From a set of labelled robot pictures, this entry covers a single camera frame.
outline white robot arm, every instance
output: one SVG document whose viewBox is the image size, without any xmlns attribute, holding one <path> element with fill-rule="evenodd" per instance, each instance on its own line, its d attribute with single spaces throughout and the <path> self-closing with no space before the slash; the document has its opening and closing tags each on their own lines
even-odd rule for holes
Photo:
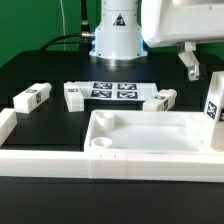
<svg viewBox="0 0 224 224">
<path fill-rule="evenodd" d="M 177 45 L 190 80 L 200 78 L 197 43 L 224 40 L 223 0 L 142 0 L 142 35 L 149 47 Z"/>
</svg>

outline white block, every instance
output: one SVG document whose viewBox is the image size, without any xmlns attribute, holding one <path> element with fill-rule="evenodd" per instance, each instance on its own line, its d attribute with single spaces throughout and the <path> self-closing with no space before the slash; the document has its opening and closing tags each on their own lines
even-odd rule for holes
<svg viewBox="0 0 224 224">
<path fill-rule="evenodd" d="M 64 83 L 64 96 L 69 112 L 84 111 L 84 97 L 75 82 Z"/>
<path fill-rule="evenodd" d="M 27 90 L 13 98 L 14 107 L 18 113 L 30 113 L 49 98 L 51 85 L 49 83 L 32 85 Z"/>
<path fill-rule="evenodd" d="M 158 94 L 143 103 L 143 111 L 166 111 L 175 104 L 177 92 L 173 89 L 161 90 Z"/>
<path fill-rule="evenodd" d="M 0 147 L 17 125 L 14 109 L 4 109 L 0 113 Z"/>
<path fill-rule="evenodd" d="M 214 72 L 206 100 L 200 138 L 202 145 L 224 150 L 224 72 Z"/>
</svg>

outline white box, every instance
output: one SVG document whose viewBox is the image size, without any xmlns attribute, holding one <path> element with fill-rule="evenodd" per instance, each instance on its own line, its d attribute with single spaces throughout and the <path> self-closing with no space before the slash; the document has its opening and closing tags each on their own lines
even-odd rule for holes
<svg viewBox="0 0 224 224">
<path fill-rule="evenodd" d="M 4 109 L 0 113 L 0 147 L 17 125 L 14 109 Z"/>
<path fill-rule="evenodd" d="M 75 82 L 64 83 L 64 96 L 69 112 L 84 111 L 84 97 Z"/>
<path fill-rule="evenodd" d="M 49 98 L 51 85 L 36 83 L 13 98 L 14 107 L 18 113 L 30 113 Z"/>
</svg>

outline white tray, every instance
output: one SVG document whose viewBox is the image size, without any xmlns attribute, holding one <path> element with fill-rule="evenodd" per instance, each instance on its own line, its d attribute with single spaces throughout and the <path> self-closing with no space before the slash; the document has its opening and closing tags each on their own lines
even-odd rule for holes
<svg viewBox="0 0 224 224">
<path fill-rule="evenodd" d="M 102 131 L 97 116 L 102 117 L 108 114 L 114 114 L 114 126 L 110 128 L 112 130 Z M 85 151 L 198 153 L 200 151 L 198 135 L 189 134 L 186 130 L 186 120 L 190 114 L 192 113 L 93 111 L 86 136 Z M 109 140 L 104 141 L 105 138 L 110 139 L 112 145 L 107 145 Z"/>
</svg>

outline black table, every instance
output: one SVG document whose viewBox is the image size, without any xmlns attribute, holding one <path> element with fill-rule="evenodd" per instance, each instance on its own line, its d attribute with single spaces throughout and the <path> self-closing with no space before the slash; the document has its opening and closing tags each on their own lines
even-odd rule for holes
<svg viewBox="0 0 224 224">
<path fill-rule="evenodd" d="M 0 111 L 34 83 L 49 82 L 50 98 L 18 125 L 4 149 L 83 151 L 94 109 L 141 110 L 142 102 L 85 101 L 69 113 L 66 81 L 155 82 L 178 93 L 173 110 L 203 111 L 212 72 L 224 63 L 198 55 L 207 79 L 190 82 L 175 54 L 149 55 L 148 63 L 110 68 L 78 52 L 22 52 L 0 69 Z M 0 223 L 191 223 L 224 222 L 224 185 L 217 183 L 0 177 Z"/>
</svg>

